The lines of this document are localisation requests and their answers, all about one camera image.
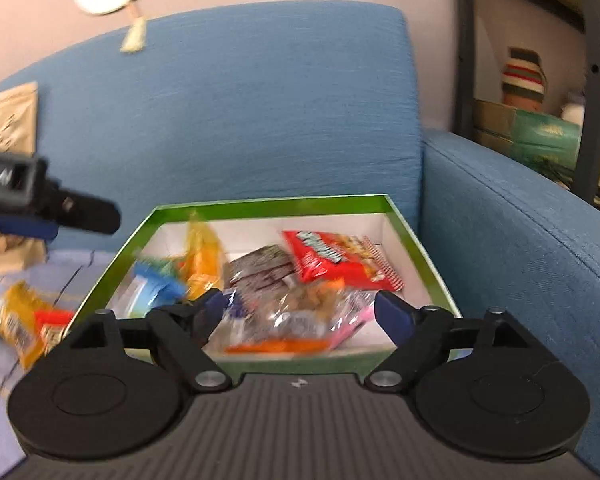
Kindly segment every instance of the yellow package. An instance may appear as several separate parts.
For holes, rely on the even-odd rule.
[[[45,349],[36,329],[34,313],[51,308],[25,282],[12,285],[2,297],[0,336],[16,350],[20,365],[25,370],[36,362]]]
[[[187,298],[196,300],[210,288],[224,288],[226,256],[216,232],[193,213],[187,233],[187,254],[182,279],[187,284]]]

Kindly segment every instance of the red package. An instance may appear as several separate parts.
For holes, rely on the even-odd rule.
[[[45,346],[45,354],[48,354],[62,340],[62,333],[73,319],[74,313],[53,308],[37,310],[33,315],[36,317],[36,330]]]
[[[314,231],[282,231],[303,282],[344,280],[365,290],[401,290],[404,283],[366,238]]]

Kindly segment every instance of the sofa backrest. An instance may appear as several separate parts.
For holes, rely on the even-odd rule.
[[[399,10],[275,2],[175,14],[78,44],[0,83],[40,86],[38,153],[66,187],[118,203],[115,250],[168,203],[387,193],[417,228],[422,140]]]

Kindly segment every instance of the green and brown box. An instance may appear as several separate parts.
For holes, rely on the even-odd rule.
[[[399,293],[414,306],[436,304],[460,313],[426,251],[394,203],[385,195],[279,198],[238,202],[198,203],[156,208],[131,235],[80,306],[72,324],[96,309],[116,308],[132,276],[139,254],[166,257],[182,255],[187,221],[192,213],[210,223],[229,260],[269,244],[283,244],[282,230],[315,230],[366,236],[400,275],[405,287]],[[341,348],[312,357],[280,355],[229,356],[209,353],[232,377],[245,372],[334,373],[365,375],[395,346],[379,325],[365,325]],[[133,354],[147,359],[147,352]]]
[[[542,160],[549,160],[570,170],[575,168],[580,149],[580,127],[577,124],[547,114],[476,99],[474,127],[481,132],[476,140],[500,153],[504,153],[502,149],[507,143],[498,143],[493,136],[510,140],[510,148],[504,154],[526,166],[534,167]],[[493,147],[494,142],[500,149]]]

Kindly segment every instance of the ribbed gray surface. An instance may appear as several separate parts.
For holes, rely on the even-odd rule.
[[[199,397],[174,431],[138,453],[101,463],[63,463],[32,457],[7,478],[593,480],[597,477],[570,455],[529,465],[494,464],[465,456],[446,448],[424,431],[402,399],[368,392],[354,376],[252,375],[233,391]]]

